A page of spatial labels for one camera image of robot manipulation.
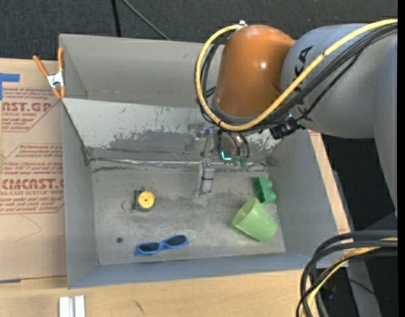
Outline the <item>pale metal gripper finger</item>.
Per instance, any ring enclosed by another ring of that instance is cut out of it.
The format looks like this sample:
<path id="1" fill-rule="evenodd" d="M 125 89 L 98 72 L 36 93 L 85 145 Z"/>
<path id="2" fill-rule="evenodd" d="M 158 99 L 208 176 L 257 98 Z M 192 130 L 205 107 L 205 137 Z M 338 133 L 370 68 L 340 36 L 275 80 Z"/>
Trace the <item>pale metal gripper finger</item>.
<path id="1" fill-rule="evenodd" d="M 215 169 L 210 160 L 201 160 L 198 167 L 195 197 L 201 197 L 212 192 Z"/>
<path id="2" fill-rule="evenodd" d="M 189 127 L 189 152 L 207 156 L 212 148 L 214 127 L 206 123 L 196 123 Z"/>

